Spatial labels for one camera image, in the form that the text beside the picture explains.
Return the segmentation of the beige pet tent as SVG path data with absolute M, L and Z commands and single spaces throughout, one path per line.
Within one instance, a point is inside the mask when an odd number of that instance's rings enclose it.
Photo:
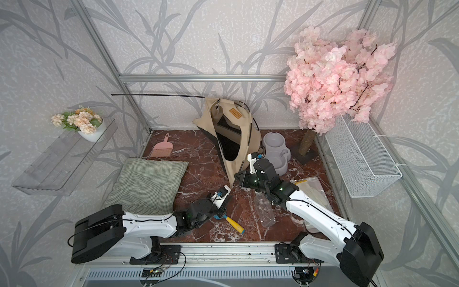
M 204 111 L 193 120 L 215 145 L 229 187 L 235 174 L 249 166 L 247 156 L 262 149 L 262 136 L 247 105 L 241 101 L 205 98 Z

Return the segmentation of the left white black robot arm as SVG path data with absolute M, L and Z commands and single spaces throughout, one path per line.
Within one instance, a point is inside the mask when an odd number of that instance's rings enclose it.
M 160 239 L 185 236 L 227 210 L 231 195 L 222 190 L 166 215 L 138 215 L 114 204 L 75 224 L 68 240 L 71 262 L 83 264 L 104 255 L 129 257 L 131 265 L 169 264 L 178 260 L 179 246 L 160 246 Z

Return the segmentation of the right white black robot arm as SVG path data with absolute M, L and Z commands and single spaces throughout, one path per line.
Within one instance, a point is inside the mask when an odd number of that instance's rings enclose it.
M 355 224 L 320 206 L 297 185 L 280 179 L 267 159 L 255 158 L 250 166 L 235 174 L 236 183 L 262 193 L 271 204 L 297 215 L 325 235 L 321 239 L 302 232 L 289 244 L 277 244 L 281 263 L 328 263 L 339 267 L 359 287 L 376 285 L 373 277 L 384 254 L 369 224 Z

